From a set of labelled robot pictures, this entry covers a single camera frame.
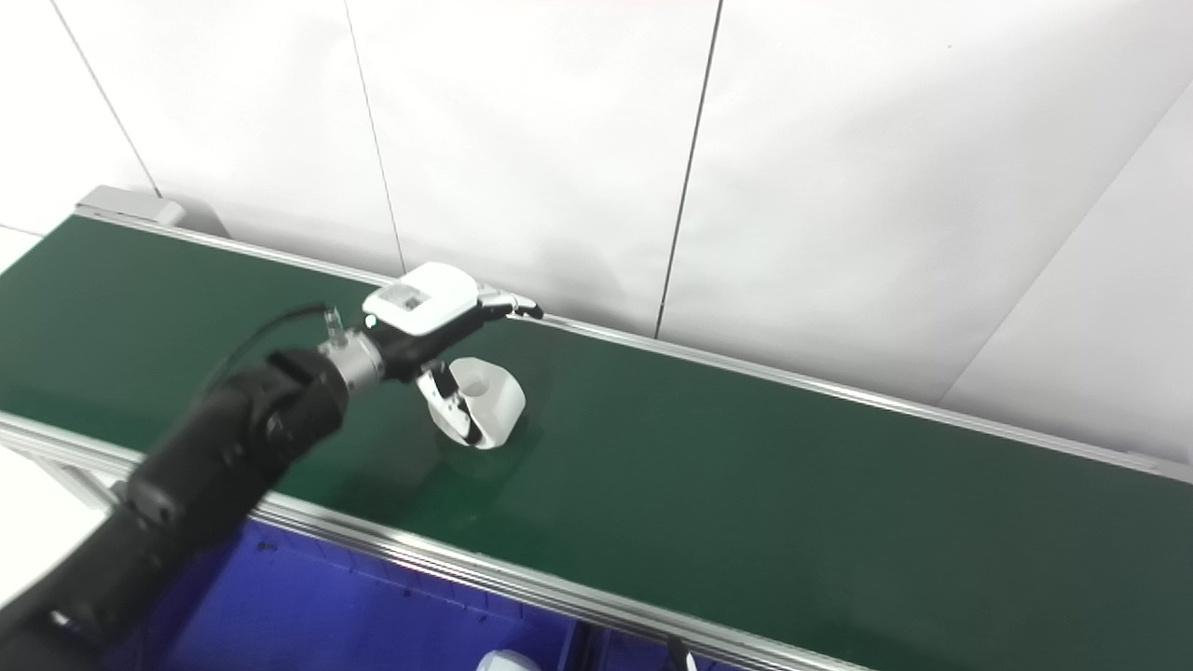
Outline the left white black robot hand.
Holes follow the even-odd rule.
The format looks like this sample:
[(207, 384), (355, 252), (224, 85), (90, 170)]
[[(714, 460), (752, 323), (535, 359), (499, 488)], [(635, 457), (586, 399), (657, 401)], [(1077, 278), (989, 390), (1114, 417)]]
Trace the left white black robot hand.
[(429, 261), (371, 293), (363, 315), (384, 377), (418, 387), (441, 433), (480, 450), (506, 445), (526, 407), (520, 383), (494, 363), (441, 355), (486, 324), (540, 320), (540, 304)]

